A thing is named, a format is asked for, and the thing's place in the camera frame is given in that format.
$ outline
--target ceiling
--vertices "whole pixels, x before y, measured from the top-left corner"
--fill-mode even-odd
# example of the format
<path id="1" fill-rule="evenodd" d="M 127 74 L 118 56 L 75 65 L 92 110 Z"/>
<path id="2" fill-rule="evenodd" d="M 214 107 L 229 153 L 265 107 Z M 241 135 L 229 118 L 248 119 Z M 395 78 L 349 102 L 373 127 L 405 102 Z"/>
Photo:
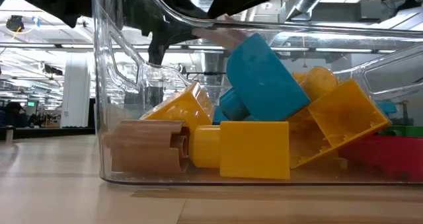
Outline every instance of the ceiling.
<path id="1" fill-rule="evenodd" d="M 213 0 L 191 0 L 203 10 L 208 10 Z M 271 0 L 253 9 L 234 15 L 236 20 L 257 22 L 278 22 L 278 14 L 283 2 L 289 0 Z M 357 3 L 361 0 L 322 0 L 322 3 Z M 11 15 L 22 16 L 25 29 L 15 33 L 6 28 Z M 423 30 L 423 19 L 414 22 L 408 30 Z M 345 26 L 342 23 L 331 24 Z M 369 27 L 375 25 L 354 24 L 353 26 Z M 68 53 L 88 53 L 93 59 L 93 20 L 81 17 L 75 28 L 70 28 L 56 17 L 40 10 L 24 0 L 6 0 L 0 7 L 0 100 L 25 100 L 38 98 L 43 100 L 48 109 L 57 109 L 63 95 L 63 76 L 51 75 L 42 71 L 45 65 L 59 69 L 65 73 Z M 148 59 L 147 45 L 150 37 L 144 37 L 138 29 L 124 27 L 122 34 L 129 42 L 138 45 L 141 56 Z M 163 64 L 182 65 L 191 72 L 204 72 L 201 53 L 195 50 L 170 50 Z M 119 64 L 130 63 L 122 52 L 116 52 Z M 91 68 L 91 93 L 94 96 L 94 68 Z"/>

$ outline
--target table surface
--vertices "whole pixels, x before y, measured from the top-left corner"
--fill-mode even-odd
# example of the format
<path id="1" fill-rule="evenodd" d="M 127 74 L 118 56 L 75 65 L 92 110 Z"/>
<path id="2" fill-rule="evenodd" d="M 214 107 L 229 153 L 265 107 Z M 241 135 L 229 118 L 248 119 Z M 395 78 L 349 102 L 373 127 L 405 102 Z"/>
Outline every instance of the table surface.
<path id="1" fill-rule="evenodd" d="M 95 136 L 0 143 L 0 223 L 423 223 L 420 186 L 119 186 Z"/>

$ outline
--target pillar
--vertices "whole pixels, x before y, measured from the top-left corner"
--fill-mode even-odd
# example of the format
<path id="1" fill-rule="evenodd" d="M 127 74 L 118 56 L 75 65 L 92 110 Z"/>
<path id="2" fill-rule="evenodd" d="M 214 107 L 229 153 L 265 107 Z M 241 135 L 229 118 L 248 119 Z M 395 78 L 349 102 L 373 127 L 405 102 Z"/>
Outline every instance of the pillar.
<path id="1" fill-rule="evenodd" d="M 60 127 L 86 127 L 89 99 L 90 73 L 87 54 L 68 53 Z"/>

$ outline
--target ceiling duct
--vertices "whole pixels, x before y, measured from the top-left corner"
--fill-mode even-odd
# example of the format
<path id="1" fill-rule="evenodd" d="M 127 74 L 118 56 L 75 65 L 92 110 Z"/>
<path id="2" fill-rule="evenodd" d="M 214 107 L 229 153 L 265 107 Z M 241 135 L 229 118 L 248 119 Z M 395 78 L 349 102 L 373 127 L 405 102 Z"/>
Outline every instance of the ceiling duct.
<path id="1" fill-rule="evenodd" d="M 299 15 L 311 14 L 313 8 L 319 3 L 320 0 L 293 0 L 286 3 L 285 6 L 285 20 L 292 19 Z"/>

